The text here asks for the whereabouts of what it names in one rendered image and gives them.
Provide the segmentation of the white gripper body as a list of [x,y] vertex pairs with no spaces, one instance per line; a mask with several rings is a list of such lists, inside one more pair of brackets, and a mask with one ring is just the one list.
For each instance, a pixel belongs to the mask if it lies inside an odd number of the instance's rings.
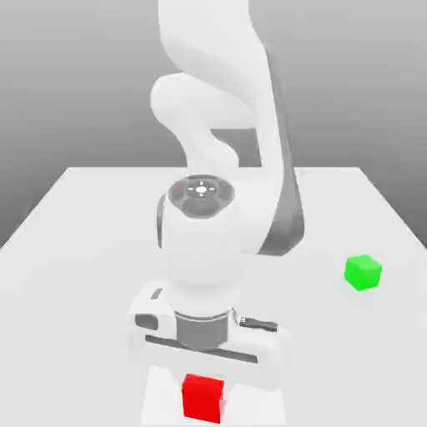
[[176,339],[136,325],[128,328],[127,339],[129,357],[134,362],[260,389],[281,386],[285,343],[273,332],[234,327],[228,341],[217,349],[206,350],[187,348]]

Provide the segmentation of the small red cube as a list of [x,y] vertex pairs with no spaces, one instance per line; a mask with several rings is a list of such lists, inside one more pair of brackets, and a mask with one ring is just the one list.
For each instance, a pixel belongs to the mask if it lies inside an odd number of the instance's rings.
[[187,374],[181,387],[183,414],[215,424],[221,423],[224,401],[224,381]]

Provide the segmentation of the small green cube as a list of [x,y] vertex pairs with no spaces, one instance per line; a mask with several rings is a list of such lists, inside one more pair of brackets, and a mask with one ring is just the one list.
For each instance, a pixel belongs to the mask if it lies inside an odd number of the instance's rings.
[[383,266],[367,254],[347,258],[344,279],[357,291],[379,286]]

